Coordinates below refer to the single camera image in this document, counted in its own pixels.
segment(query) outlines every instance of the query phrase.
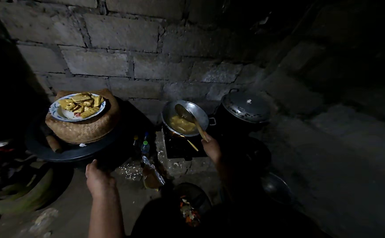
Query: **white plate with blue pattern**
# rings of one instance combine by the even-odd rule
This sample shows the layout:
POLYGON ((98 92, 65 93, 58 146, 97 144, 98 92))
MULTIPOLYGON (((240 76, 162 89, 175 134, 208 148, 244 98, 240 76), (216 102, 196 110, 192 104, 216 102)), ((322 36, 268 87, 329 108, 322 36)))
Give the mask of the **white plate with blue pattern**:
POLYGON ((79 116, 75 116, 75 114, 73 112, 67 111, 67 110, 63 109, 60 106, 60 103, 59 103, 59 100, 69 99, 69 98, 71 98, 71 97, 73 97, 75 95, 77 95, 77 93, 59 98, 57 101, 55 101, 50 106, 50 108, 48 109, 48 112, 54 118, 56 118, 59 121, 63 121, 63 122, 80 122, 80 121, 84 121, 84 120, 90 119, 91 117, 99 115, 100 112, 102 112, 104 110, 104 108, 106 107, 106 100, 104 100, 104 102, 102 102, 101 105, 100 105, 100 110, 98 110, 95 114, 93 114, 93 115, 91 115, 89 117, 85 117, 85 118, 81 118, 79 116))

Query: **woven bamboo basket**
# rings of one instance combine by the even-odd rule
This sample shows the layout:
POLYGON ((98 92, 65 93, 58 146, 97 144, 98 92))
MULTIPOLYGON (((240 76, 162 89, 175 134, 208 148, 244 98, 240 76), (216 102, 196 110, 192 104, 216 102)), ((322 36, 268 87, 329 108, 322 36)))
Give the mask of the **woven bamboo basket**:
MULTIPOLYGON (((100 115, 81 122, 62 122, 49 113, 46 116, 46 124, 57 137, 67 143, 91 143, 100 140, 116 126, 121 118, 121 111, 116 98, 108 89, 89 91, 101 95, 107 100, 106 108, 100 115)), ((61 97, 78 93, 77 91, 60 91, 55 100, 61 97)))

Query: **concrete block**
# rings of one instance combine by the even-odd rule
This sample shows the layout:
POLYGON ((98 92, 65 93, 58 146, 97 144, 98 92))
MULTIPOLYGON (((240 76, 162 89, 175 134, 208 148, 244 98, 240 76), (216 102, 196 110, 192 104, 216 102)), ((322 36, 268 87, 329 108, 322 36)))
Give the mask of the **concrete block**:
POLYGON ((347 89, 343 99, 357 103, 364 106, 366 110, 374 111, 385 117, 385 87, 347 89))
POLYGON ((191 0, 188 20, 193 23, 213 23, 221 13, 218 1, 191 0))
POLYGON ((50 89, 51 85, 48 83, 46 77, 39 73, 32 75, 32 77, 34 77, 32 80, 38 82, 43 89, 43 92, 40 89, 35 89, 38 94, 46 93, 48 96, 53 96, 54 92, 50 89))
POLYGON ((167 100, 203 100, 209 90, 205 83, 169 83, 163 87, 163 97, 167 100))
POLYGON ((190 63, 172 63, 154 56, 134 56, 135 78, 186 81, 190 63))
POLYGON ((177 20, 185 7, 184 0, 107 0, 106 4, 109 11, 177 20))
POLYGON ((336 105, 311 123, 340 139, 385 174, 385 123, 353 108, 336 105))
POLYGON ((18 45, 18 49, 33 71, 64 73, 57 55, 49 48, 18 45))
POLYGON ((195 157, 191 160, 191 166, 187 174, 197 174, 201 172, 216 172, 216 167, 209 157, 195 157))
POLYGON ((310 91, 303 83, 280 70, 265 80, 263 90, 296 114, 312 113, 323 104, 321 94, 310 91))
POLYGON ((127 78, 109 78, 109 81, 113 95, 122 99, 130 97, 161 98, 161 81, 129 80, 127 78))
POLYGON ((362 40, 360 36, 363 33, 362 22, 370 20, 369 16, 357 13, 356 9, 359 8, 333 5, 323 7, 314 20, 309 34, 327 38, 334 43, 355 46, 355 43, 362 40))
POLYGON ((247 87, 245 85, 238 84, 211 84, 210 90, 206 95, 206 99, 220 101, 221 98, 228 94, 231 89, 240 89, 240 91, 245 91, 247 87))
POLYGON ((195 62, 190 81, 207 83, 232 83, 242 69, 242 64, 216 61, 195 62))
POLYGON ((312 42, 301 41, 280 62, 281 67, 292 71, 301 70, 306 63, 325 50, 324 46, 312 42))
POLYGON ((68 91, 92 91, 107 88, 105 77, 66 77, 65 74, 38 74, 37 77, 46 80, 55 92, 68 91))
POLYGON ((218 57, 224 55, 228 33, 204 31, 194 26, 170 25, 163 34, 163 53, 182 56, 218 57))
POLYGON ((207 114, 213 114, 216 111, 216 108, 220 105, 220 101, 201 101, 193 103, 197 104, 201 109, 203 109, 207 114))
POLYGON ((50 3, 61 3, 65 5, 81 6, 88 8, 96 8, 97 1, 95 0, 47 0, 50 3))
POLYGON ((0 2, 0 19, 13 39, 85 46, 78 24, 65 6, 0 2))
POLYGON ((63 50, 62 53, 73 74, 125 77, 128 73, 125 54, 76 50, 63 50))
POLYGON ((264 69, 253 64, 244 65, 241 73, 235 80, 236 84, 254 83, 264 78, 264 69))
POLYGON ((167 101, 156 99, 129 99, 129 102, 140 110, 144 115, 159 115, 167 101))
POLYGON ((84 15, 94 47, 155 52, 158 23, 93 14, 84 15))

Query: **wooden handle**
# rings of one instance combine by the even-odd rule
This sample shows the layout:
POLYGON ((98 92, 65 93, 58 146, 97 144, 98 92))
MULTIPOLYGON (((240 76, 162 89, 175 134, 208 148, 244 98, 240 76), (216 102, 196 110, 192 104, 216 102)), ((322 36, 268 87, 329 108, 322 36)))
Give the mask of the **wooden handle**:
POLYGON ((54 136, 46 136, 46 139, 48 145, 54 151, 54 153, 61 153, 63 151, 62 147, 60 146, 56 138, 54 138, 54 136))
POLYGON ((203 131, 203 129, 201 128, 200 123, 198 123, 198 121, 197 121, 196 118, 194 118, 194 124, 195 124, 195 126, 197 127, 198 132, 200 133, 200 135, 201 135, 201 137, 203 138, 203 140, 205 140, 205 141, 208 142, 208 139, 207 139, 206 135, 204 134, 204 131, 203 131))

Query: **fried tofu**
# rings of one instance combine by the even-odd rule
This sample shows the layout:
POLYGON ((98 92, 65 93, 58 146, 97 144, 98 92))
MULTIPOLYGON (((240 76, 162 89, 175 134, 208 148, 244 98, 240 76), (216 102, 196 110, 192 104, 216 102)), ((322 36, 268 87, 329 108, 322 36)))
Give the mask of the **fried tofu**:
POLYGON ((86 100, 90 100, 91 97, 89 95, 75 95, 72 97, 72 100, 74 102, 82 102, 82 101, 86 101, 86 100))

